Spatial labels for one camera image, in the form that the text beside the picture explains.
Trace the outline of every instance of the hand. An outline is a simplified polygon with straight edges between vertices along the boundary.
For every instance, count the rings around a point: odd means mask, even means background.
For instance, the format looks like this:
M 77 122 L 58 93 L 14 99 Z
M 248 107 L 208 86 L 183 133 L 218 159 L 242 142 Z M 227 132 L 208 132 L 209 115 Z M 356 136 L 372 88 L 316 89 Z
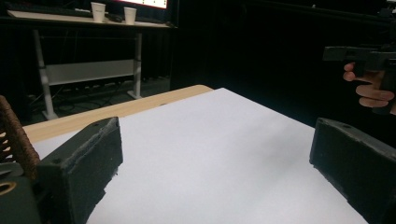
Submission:
M 356 77 L 353 73 L 354 63 L 347 63 L 344 66 L 344 79 L 346 81 L 359 80 L 369 84 L 359 85 L 356 88 L 356 93 L 361 96 L 359 103 L 366 107 L 382 107 L 389 103 L 389 100 L 395 97 L 391 91 L 381 91 L 379 89 L 384 71 L 380 72 L 366 72 L 363 77 Z M 396 115 L 396 104 L 393 105 L 391 114 Z

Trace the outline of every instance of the white paper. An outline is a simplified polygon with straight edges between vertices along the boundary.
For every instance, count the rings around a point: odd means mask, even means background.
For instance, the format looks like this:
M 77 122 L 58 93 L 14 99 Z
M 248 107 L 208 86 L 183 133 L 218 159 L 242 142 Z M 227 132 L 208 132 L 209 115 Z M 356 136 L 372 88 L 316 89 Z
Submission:
M 312 127 L 231 91 L 122 118 L 120 128 L 124 162 L 88 223 L 367 223 L 309 163 Z M 35 148 L 45 155 L 71 135 Z

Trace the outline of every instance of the table leg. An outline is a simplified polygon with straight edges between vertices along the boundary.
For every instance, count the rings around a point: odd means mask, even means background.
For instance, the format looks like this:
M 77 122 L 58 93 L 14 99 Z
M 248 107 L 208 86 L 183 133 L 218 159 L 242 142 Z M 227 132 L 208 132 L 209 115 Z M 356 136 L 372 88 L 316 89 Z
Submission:
M 128 91 L 134 99 L 140 99 L 140 85 L 142 76 L 142 34 L 136 34 L 134 50 L 134 90 Z
M 43 115 L 46 119 L 57 119 L 58 116 L 53 111 L 52 96 L 50 94 L 50 81 L 47 76 L 46 65 L 44 64 L 43 53 L 41 51 L 40 35 L 37 30 L 33 30 L 33 35 L 35 38 L 35 53 L 38 61 L 38 72 L 40 74 L 44 102 L 46 104 L 46 111 L 43 111 Z

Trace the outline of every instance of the white cup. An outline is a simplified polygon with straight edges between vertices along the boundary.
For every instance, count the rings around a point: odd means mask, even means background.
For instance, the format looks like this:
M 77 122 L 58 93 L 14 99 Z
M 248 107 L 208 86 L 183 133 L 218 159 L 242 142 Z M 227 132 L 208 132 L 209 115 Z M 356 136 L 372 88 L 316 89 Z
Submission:
M 134 25 L 134 20 L 136 19 L 136 8 L 125 7 L 125 23 L 128 25 Z
M 91 2 L 94 22 L 103 22 L 105 20 L 106 5 L 102 3 Z

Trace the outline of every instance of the screen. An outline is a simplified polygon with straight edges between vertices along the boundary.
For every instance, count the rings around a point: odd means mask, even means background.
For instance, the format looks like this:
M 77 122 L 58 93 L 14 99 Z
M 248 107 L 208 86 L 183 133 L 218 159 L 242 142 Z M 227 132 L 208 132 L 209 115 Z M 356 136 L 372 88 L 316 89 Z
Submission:
M 119 0 L 120 2 L 136 3 L 149 7 L 166 8 L 166 0 Z

